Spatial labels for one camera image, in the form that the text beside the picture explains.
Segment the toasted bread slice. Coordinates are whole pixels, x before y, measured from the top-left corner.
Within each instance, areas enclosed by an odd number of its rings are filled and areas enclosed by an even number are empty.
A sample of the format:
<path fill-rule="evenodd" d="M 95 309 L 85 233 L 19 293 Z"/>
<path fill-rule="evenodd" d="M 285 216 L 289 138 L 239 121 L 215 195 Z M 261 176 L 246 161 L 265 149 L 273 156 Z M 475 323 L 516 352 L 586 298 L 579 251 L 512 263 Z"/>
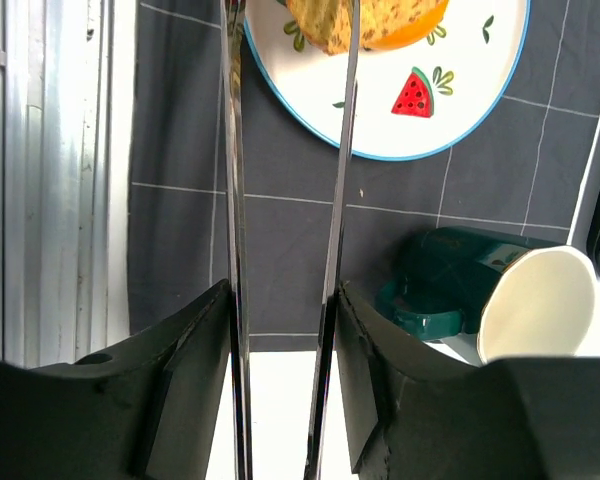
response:
<path fill-rule="evenodd" d="M 360 3 L 359 46 L 366 46 L 418 20 L 442 0 L 369 0 Z M 328 55 L 350 47 L 351 1 L 288 1 L 286 8 L 303 37 Z"/>

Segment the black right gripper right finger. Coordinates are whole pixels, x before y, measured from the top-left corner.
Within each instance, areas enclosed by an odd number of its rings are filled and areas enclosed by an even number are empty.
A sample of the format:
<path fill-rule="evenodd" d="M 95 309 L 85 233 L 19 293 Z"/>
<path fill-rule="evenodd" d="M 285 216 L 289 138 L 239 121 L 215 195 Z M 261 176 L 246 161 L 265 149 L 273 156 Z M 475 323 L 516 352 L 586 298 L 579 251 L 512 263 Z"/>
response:
<path fill-rule="evenodd" d="M 600 358 L 455 360 L 339 290 L 336 350 L 361 479 L 600 479 Z"/>

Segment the orange bagel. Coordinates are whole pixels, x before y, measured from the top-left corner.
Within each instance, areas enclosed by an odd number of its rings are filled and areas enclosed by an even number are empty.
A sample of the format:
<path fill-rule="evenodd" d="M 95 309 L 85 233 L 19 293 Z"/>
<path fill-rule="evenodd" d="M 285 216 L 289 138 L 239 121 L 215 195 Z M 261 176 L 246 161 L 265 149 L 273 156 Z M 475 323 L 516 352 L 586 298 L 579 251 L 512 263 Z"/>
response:
<path fill-rule="evenodd" d="M 437 1 L 434 8 L 415 22 L 366 46 L 367 50 L 389 51 L 407 47 L 426 38 L 442 21 L 449 1 Z"/>

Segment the metal serving tongs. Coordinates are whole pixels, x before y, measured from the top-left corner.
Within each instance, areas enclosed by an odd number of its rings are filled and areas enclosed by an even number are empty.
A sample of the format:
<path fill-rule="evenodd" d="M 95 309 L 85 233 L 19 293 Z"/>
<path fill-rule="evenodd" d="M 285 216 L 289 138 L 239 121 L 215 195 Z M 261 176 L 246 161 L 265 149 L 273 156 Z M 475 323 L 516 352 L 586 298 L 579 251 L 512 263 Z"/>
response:
<path fill-rule="evenodd" d="M 241 44 L 245 14 L 240 1 L 222 1 L 221 48 L 226 141 L 226 206 L 228 265 L 231 284 L 230 332 L 234 406 L 235 477 L 251 479 L 252 424 L 249 362 L 249 312 L 246 265 L 244 161 L 241 116 Z M 303 477 L 319 479 L 323 457 L 326 405 L 334 347 L 335 326 L 343 247 L 346 171 L 352 157 L 352 140 L 358 82 L 356 79 L 361 3 L 350 3 L 350 48 L 348 53 L 344 111 L 338 170 L 327 250 L 318 348 L 313 380 L 307 456 Z"/>

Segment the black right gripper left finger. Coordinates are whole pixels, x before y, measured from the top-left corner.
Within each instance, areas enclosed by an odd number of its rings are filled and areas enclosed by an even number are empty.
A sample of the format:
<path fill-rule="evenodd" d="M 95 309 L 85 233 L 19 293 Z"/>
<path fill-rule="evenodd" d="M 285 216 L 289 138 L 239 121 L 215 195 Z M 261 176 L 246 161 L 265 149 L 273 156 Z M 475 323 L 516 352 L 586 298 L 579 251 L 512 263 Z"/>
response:
<path fill-rule="evenodd" d="M 0 361 L 0 479 L 202 479 L 228 361 L 230 286 L 73 364 Z"/>

